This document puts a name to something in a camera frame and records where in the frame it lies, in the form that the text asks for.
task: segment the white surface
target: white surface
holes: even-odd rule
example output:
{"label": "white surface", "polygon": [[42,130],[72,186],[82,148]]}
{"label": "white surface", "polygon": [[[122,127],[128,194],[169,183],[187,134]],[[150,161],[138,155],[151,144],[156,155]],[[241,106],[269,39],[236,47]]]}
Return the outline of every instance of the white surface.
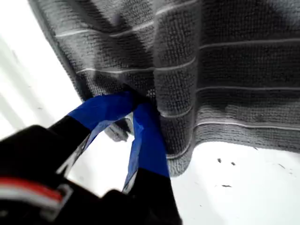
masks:
{"label": "white surface", "polygon": [[[33,123],[49,126],[80,104],[26,1],[0,2],[0,35],[0,138]],[[121,190],[132,139],[100,134],[69,178],[97,195]],[[298,225],[299,176],[297,154],[210,142],[195,149],[172,186],[185,224]]]}

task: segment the gray fabric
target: gray fabric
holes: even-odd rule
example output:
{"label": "gray fabric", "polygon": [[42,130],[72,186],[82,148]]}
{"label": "gray fabric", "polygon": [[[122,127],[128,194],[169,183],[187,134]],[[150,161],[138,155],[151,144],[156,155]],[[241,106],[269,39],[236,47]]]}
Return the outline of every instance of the gray fabric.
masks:
{"label": "gray fabric", "polygon": [[30,2],[83,100],[151,99],[171,175],[202,142],[299,152],[300,1]]}

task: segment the striped towel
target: striped towel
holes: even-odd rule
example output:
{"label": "striped towel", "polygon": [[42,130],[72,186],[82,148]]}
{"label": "striped towel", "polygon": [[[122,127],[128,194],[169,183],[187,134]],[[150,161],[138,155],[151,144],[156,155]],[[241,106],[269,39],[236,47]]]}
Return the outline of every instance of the striped towel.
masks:
{"label": "striped towel", "polygon": [[153,102],[171,175],[202,142],[299,152],[299,0],[30,4],[82,100],[134,89]]}

